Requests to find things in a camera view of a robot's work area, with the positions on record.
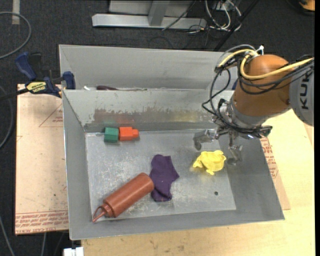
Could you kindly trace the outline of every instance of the gray metal tray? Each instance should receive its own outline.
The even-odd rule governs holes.
[[[150,92],[141,91],[138,94],[145,94],[145,98],[151,102],[164,93],[153,91],[152,99]],[[182,98],[186,96],[184,94],[190,96],[189,91],[179,93]],[[190,97],[190,100],[197,99],[202,92],[195,91],[193,94],[194,98]],[[88,102],[85,107],[82,98],[86,98]],[[63,92],[69,231],[72,240],[284,219],[258,139],[239,140],[243,145],[243,160],[236,166],[226,164],[214,176],[205,173],[196,175],[189,170],[190,164],[199,154],[193,148],[192,137],[199,130],[196,127],[214,128],[209,122],[210,118],[205,113],[199,114],[201,111],[195,109],[194,112],[187,112],[187,122],[181,115],[178,115],[179,121],[166,122],[168,115],[173,115],[174,112],[161,107],[154,108],[154,111],[158,111],[155,113],[157,123],[148,122],[153,118],[152,112],[137,114],[135,107],[131,108],[132,112],[122,113],[121,122],[114,122],[117,115],[107,110],[99,116],[99,120],[104,118],[104,123],[96,122],[93,118],[97,116],[96,110],[97,106],[101,106],[100,102],[112,102],[115,106],[116,103],[124,102],[132,105],[134,100],[111,91]],[[85,118],[84,112],[89,113],[89,116]],[[113,146],[105,144],[101,136],[103,127],[122,124],[139,128],[140,140],[126,145],[125,142]],[[229,158],[228,142],[228,137],[222,136],[219,142],[209,143],[203,150],[220,149]],[[102,221],[92,223],[93,209],[101,203],[103,197],[135,174],[148,173],[155,154],[172,155],[172,162],[181,176],[173,183],[172,202],[157,205],[147,196],[119,218],[103,218]]]
[[[210,175],[192,168],[201,153],[193,145],[195,132],[197,130],[143,131],[138,140],[117,144],[104,142],[103,133],[87,133],[85,142],[92,215],[106,196],[139,173],[149,174],[151,160],[157,154],[171,156],[180,176],[172,183],[172,200],[155,202],[149,194],[117,217],[118,220],[235,210],[225,169]],[[202,149],[220,149],[219,142],[205,143]],[[103,220],[114,218],[100,218],[98,221]]]
[[[243,160],[236,166],[225,161],[214,176],[190,171],[200,153],[194,132],[216,127],[201,104],[222,52],[60,45],[59,54],[61,75],[71,71],[76,82],[76,90],[62,93],[72,240],[284,219],[258,139],[239,139]],[[237,72],[230,71],[231,89]],[[219,76],[213,93],[227,80]],[[97,85],[146,90],[97,91]],[[228,100],[232,93],[220,96]],[[105,144],[104,128],[120,126],[138,129],[139,140]],[[202,150],[220,149],[229,158],[228,144],[223,135]],[[148,174],[155,154],[171,155],[180,175],[172,201],[158,204],[146,196],[118,218],[93,223],[103,197],[135,174]]]

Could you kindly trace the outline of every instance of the yellow cloth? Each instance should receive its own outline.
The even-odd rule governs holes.
[[[193,163],[193,168],[205,168],[206,172],[214,175],[224,167],[226,157],[221,150],[214,152],[203,151]]]

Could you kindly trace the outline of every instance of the green block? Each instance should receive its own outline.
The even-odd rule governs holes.
[[[104,141],[116,143],[119,139],[119,129],[106,127],[104,130]]]

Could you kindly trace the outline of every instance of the blue clamp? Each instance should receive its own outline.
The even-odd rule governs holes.
[[[37,74],[35,73],[35,71],[33,70],[32,66],[29,63],[29,54],[27,51],[20,54],[14,60],[14,62],[17,68],[19,69],[19,71],[28,77],[28,82],[25,84],[25,87],[28,88],[28,90],[31,93],[49,94],[49,95],[57,96],[59,98],[61,97],[61,94],[59,93],[61,92],[60,88],[57,87],[48,76],[45,76],[44,78],[41,78],[41,79],[37,79]],[[70,71],[64,72],[62,77],[58,78],[58,80],[60,81],[65,80],[67,89],[74,90],[76,88],[74,75]],[[41,82],[41,81],[45,83],[45,86],[41,86],[40,83],[34,83],[34,82]]]

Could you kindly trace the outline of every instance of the brown bottle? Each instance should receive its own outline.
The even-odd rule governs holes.
[[[118,217],[135,202],[154,190],[154,188],[152,179],[146,173],[142,172],[138,174],[103,200],[103,204],[95,210],[92,222],[96,222],[103,215],[110,218]]]

